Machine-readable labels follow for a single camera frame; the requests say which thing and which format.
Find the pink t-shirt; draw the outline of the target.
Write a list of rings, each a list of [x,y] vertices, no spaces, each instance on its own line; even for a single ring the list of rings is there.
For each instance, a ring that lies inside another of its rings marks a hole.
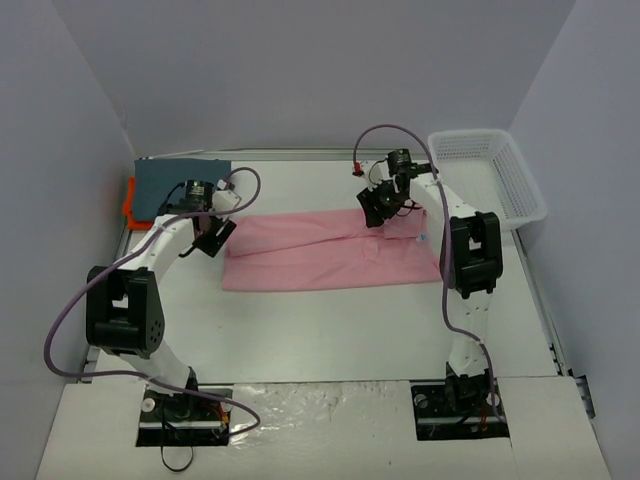
[[[243,217],[225,247],[222,289],[298,292],[438,282],[419,210],[368,228],[358,209]]]

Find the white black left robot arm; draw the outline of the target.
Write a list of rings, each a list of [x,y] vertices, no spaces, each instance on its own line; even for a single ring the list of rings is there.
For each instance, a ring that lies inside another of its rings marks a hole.
[[[236,224],[227,212],[241,197],[227,180],[215,184],[188,180],[176,202],[165,200],[151,229],[136,245],[136,257],[107,275],[96,266],[87,280],[100,280],[86,294],[86,339],[94,347],[126,361],[166,395],[165,406],[179,418],[201,406],[194,370],[178,359],[164,340],[165,315],[159,283],[169,267],[194,250],[210,257],[222,248]]]

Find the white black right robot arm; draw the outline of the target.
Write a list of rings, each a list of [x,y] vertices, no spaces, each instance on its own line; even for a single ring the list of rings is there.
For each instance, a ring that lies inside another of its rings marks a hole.
[[[465,413],[495,386],[485,342],[489,307],[503,273],[499,218],[468,205],[432,162],[414,162],[407,149],[380,161],[355,160],[352,175],[366,182],[357,200],[367,226],[382,226],[403,209],[427,214],[443,280],[443,319],[453,333],[443,398],[450,410]]]

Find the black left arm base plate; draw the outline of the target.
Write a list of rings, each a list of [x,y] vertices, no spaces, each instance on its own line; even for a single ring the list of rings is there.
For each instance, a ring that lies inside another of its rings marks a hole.
[[[219,402],[147,389],[140,406],[136,446],[227,446],[229,425],[230,407]]]

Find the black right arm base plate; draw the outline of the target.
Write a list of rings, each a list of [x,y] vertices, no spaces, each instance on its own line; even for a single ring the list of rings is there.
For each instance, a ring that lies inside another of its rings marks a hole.
[[[462,441],[510,437],[508,424],[497,418],[490,395],[455,409],[442,380],[410,383],[418,441]]]

